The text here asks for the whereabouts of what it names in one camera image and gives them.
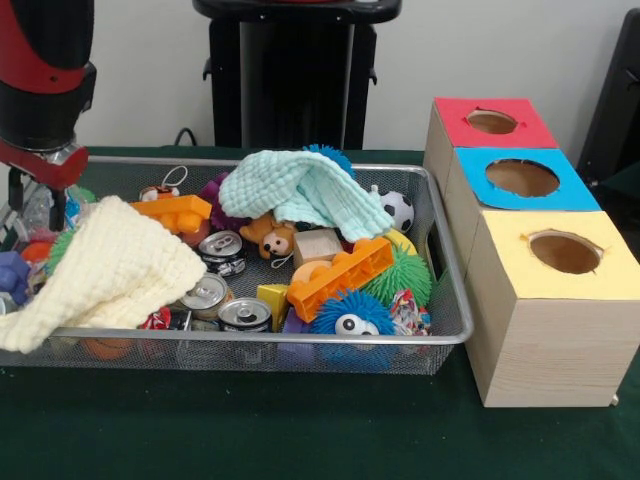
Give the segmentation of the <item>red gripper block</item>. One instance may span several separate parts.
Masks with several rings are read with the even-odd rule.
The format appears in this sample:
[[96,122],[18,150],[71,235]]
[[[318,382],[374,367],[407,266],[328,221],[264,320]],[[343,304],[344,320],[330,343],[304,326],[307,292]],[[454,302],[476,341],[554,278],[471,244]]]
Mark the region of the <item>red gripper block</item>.
[[61,150],[40,152],[17,148],[1,141],[1,162],[15,168],[8,174],[8,203],[21,211],[24,203],[22,172],[47,185],[53,200],[50,230],[60,232],[65,225],[66,195],[63,189],[75,184],[88,165],[89,151],[71,143]]

